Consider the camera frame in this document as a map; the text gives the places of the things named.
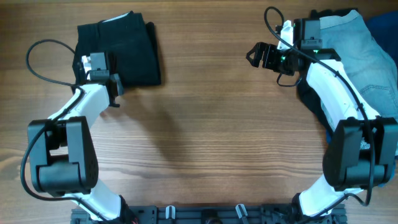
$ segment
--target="black cloth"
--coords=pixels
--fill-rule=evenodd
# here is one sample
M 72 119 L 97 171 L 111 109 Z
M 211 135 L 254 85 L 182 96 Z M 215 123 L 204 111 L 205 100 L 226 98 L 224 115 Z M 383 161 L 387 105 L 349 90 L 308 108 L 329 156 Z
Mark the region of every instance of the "black cloth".
M 311 19 L 319 19 L 325 16 L 346 16 L 352 9 L 340 9 L 332 11 L 330 9 L 324 10 L 322 12 L 317 12 L 312 10 L 310 13 Z M 297 85 L 297 94 L 301 102 L 318 118 L 319 122 L 326 128 L 326 130 L 333 135 L 333 130 L 331 129 L 329 122 L 321 108 L 321 99 L 319 98 L 316 91 L 310 87 L 307 82 L 307 72 L 303 72 L 302 80 Z
M 155 25 L 145 25 L 141 13 L 129 12 L 113 21 L 100 21 L 77 27 L 78 43 L 72 68 L 76 84 L 84 84 L 86 73 L 81 57 L 95 52 L 113 56 L 112 68 L 118 73 L 123 87 L 160 85 Z

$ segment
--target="wood grain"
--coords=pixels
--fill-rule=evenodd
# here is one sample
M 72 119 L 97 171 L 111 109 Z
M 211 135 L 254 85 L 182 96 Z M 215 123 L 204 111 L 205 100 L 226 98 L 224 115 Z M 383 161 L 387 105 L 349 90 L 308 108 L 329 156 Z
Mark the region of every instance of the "wood grain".
M 68 223 L 75 207 L 33 199 L 19 181 L 28 123 L 71 97 L 27 71 L 25 53 L 35 41 L 75 46 L 77 25 L 130 10 L 155 23 L 164 85 L 128 90 L 121 107 L 108 108 L 91 129 L 100 178 L 128 204 L 283 203 L 322 173 L 325 130 L 294 88 L 278 87 L 276 73 L 244 59 L 256 42 L 277 43 L 264 9 L 276 6 L 286 19 L 311 9 L 358 7 L 364 18 L 398 9 L 394 0 L 89 2 L 0 5 L 0 223 Z M 273 14 L 270 22 L 280 19 Z M 31 65 L 73 82 L 72 58 L 43 44 Z M 375 188 L 368 208 L 349 200 L 349 222 L 396 223 L 397 190 L 398 180 Z

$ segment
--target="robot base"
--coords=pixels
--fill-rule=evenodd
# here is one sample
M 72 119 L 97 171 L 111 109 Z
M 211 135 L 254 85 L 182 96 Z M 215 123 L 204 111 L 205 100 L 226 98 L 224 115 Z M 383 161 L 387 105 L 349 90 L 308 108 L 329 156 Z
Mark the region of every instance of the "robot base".
M 247 221 L 249 224 L 289 224 L 286 214 L 288 214 L 290 208 L 289 204 L 247 206 Z M 165 219 L 166 208 L 157 208 L 156 206 L 130 206 L 130 209 L 137 215 L 140 224 L 206 224 L 206 217 L 203 217 L 203 214 L 208 211 L 216 212 L 222 224 L 244 223 L 238 218 L 235 207 L 177 207 L 175 209 L 174 220 Z M 72 210 L 70 223 L 94 224 L 98 222 L 92 221 L 84 210 L 74 209 Z M 324 219 L 308 223 L 347 224 L 345 206 L 343 204 L 338 205 L 332 210 L 332 213 Z

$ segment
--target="light blue cloth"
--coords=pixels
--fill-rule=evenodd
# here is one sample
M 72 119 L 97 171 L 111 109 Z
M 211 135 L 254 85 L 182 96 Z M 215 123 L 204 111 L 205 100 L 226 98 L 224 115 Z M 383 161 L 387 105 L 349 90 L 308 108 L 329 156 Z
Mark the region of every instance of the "light blue cloth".
M 381 116 L 398 119 L 397 67 L 373 39 L 362 16 L 352 10 L 343 17 L 322 17 L 320 24 L 323 48 L 336 50 L 361 96 Z M 335 130 L 337 124 L 333 124 L 323 103 L 321 107 Z

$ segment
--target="wooden table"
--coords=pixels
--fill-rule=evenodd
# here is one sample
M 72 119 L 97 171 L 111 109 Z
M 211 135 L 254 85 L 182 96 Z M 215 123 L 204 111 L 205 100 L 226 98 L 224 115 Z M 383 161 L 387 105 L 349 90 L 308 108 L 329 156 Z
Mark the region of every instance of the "wooden table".
M 72 95 L 27 71 L 25 53 L 35 41 L 74 47 L 77 25 L 130 10 L 155 23 L 164 85 L 128 90 L 121 107 L 108 108 L 91 129 L 99 176 L 128 204 L 285 203 L 321 175 L 325 130 L 294 88 L 278 87 L 276 73 L 244 58 L 256 42 L 277 43 L 265 8 L 278 7 L 286 19 L 311 9 L 359 7 L 365 18 L 398 9 L 395 0 L 23 2 L 0 5 L 0 223 L 68 223 L 75 207 L 36 200 L 19 180 L 27 125 Z M 270 23 L 279 22 L 271 13 Z M 73 82 L 72 58 L 60 45 L 43 44 L 31 65 Z M 374 189 L 368 208 L 348 200 L 349 223 L 396 223 L 397 191 L 394 179 Z

